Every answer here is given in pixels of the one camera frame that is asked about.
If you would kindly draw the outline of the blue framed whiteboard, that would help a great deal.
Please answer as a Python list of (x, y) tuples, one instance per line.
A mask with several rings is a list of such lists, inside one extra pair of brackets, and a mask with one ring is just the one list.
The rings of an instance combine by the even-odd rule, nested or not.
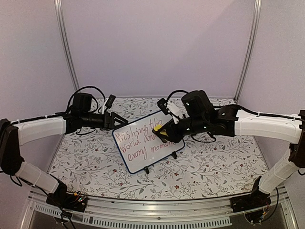
[(170, 119), (170, 116), (159, 110), (113, 130), (112, 136), (130, 174), (158, 163), (171, 156), (172, 152), (177, 154), (185, 147), (183, 140), (179, 143), (163, 143), (153, 133), (152, 129), (157, 123), (166, 123)]

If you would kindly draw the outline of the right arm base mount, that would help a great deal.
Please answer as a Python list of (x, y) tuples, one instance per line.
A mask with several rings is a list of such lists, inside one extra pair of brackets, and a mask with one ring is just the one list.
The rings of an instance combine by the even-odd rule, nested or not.
[(234, 213), (260, 208), (271, 204), (270, 195), (260, 191), (230, 198), (230, 207)]

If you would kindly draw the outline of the yellow whiteboard eraser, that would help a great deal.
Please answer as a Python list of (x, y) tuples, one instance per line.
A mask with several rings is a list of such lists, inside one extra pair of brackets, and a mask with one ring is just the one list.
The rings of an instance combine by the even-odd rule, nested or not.
[(163, 128), (161, 124), (157, 124), (153, 129), (152, 132), (157, 135), (158, 137), (168, 137), (166, 130)]

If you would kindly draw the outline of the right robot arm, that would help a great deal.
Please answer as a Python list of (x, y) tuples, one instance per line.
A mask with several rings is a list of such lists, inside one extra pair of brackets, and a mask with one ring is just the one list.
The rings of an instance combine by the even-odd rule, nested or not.
[(185, 92), (181, 98), (187, 115), (169, 98), (162, 98), (157, 105), (170, 121), (157, 125), (152, 132), (162, 142), (179, 143), (185, 136), (207, 133), (211, 138), (223, 136), (260, 136), (289, 142), (283, 157), (256, 179), (251, 194), (246, 198), (250, 208), (258, 207), (265, 197), (294, 172), (305, 167), (305, 112), (283, 115), (248, 110), (237, 104), (213, 106), (203, 90)]

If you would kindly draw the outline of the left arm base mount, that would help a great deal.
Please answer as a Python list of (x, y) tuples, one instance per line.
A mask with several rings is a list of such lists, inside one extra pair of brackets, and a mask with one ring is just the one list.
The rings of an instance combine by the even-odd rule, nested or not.
[(77, 191), (68, 193), (65, 189), (58, 189), (49, 193), (46, 203), (60, 209), (68, 209), (77, 212), (84, 212), (88, 202), (88, 195)]

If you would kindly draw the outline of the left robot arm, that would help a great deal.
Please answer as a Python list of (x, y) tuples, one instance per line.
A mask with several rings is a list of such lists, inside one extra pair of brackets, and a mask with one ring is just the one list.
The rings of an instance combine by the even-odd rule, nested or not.
[(128, 124), (128, 121), (115, 112), (110, 112), (114, 95), (105, 96), (101, 89), (91, 86), (100, 93), (104, 102), (99, 104), (90, 93), (83, 92), (88, 87), (75, 91), (68, 100), (63, 112), (34, 118), (0, 121), (0, 171), (10, 177), (17, 177), (52, 194), (52, 199), (60, 207), (71, 203), (68, 193), (60, 189), (63, 185), (52, 175), (37, 166), (26, 162), (21, 148), (53, 136), (75, 133), (81, 136), (84, 127), (92, 130), (115, 130)]

